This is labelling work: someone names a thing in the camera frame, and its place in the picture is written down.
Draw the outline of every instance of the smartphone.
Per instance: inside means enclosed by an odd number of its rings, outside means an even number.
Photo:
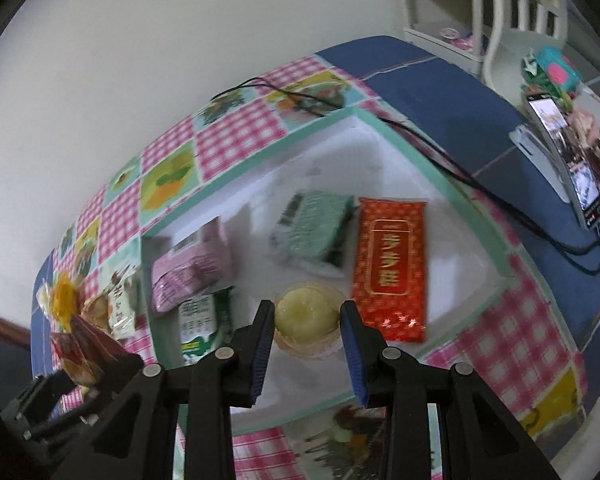
[[[552,154],[578,223],[591,229],[600,222],[600,190],[576,133],[549,94],[525,95],[525,108]]]

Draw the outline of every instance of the checkered tablecloth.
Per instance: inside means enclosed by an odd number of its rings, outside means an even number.
[[[325,70],[356,88],[362,98],[355,105],[379,116],[407,121],[362,81],[329,66],[319,56],[304,57],[263,77],[277,86],[288,86]],[[177,198],[161,215],[152,218],[147,225],[140,225],[137,213],[139,179],[104,208],[103,189],[81,212],[75,224],[76,237],[99,217],[98,261],[102,262],[129,238],[146,232],[168,212],[185,203],[200,187],[236,163],[291,134],[288,123],[264,98],[268,93],[269,89],[258,88],[250,101],[232,108],[201,130],[195,129],[190,116],[144,150],[140,173],[146,173],[165,156],[193,139],[202,182],[190,195]],[[441,163],[447,164],[444,157],[433,153],[415,137],[401,130],[398,132],[423,154],[435,156]],[[468,189],[464,191],[483,216],[493,223],[508,247],[507,257],[515,279],[473,324],[432,350],[423,361],[444,368],[458,361],[471,363],[518,418],[529,412],[567,367],[573,367],[582,400],[587,389],[582,356],[560,322],[554,299],[550,293],[544,292],[546,287],[540,286],[542,278],[525,256],[524,247],[503,213],[481,194]],[[59,258],[58,250],[54,251],[53,261],[55,271],[70,271],[74,264],[74,249],[70,248],[62,258]],[[85,279],[81,291],[84,298],[98,293],[97,272],[95,269]],[[140,354],[145,363],[154,362],[155,351],[146,316],[140,316],[137,322],[136,334],[124,342],[125,348]],[[54,352],[52,361],[54,367],[59,366]],[[67,410],[78,403],[80,395],[76,390],[62,400],[62,408]],[[238,478],[292,480],[303,477],[283,428],[235,437],[234,456]]]

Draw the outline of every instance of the barcode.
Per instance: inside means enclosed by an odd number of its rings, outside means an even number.
[[[194,233],[191,233],[183,241],[178,242],[173,247],[173,252],[177,253],[179,250],[184,249],[186,246],[191,245],[191,244],[195,244],[197,242],[198,242],[198,231],[196,231]]]
[[[290,226],[293,223],[303,198],[304,192],[298,192],[293,196],[280,217],[280,224]]]

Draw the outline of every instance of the pink and teal object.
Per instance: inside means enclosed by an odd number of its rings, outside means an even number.
[[[552,83],[565,92],[573,92],[582,76],[557,48],[546,46],[536,53],[536,61]]]

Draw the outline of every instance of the green and white package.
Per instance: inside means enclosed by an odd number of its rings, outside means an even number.
[[[231,340],[231,289],[190,298],[178,307],[180,348],[186,365],[197,363]]]

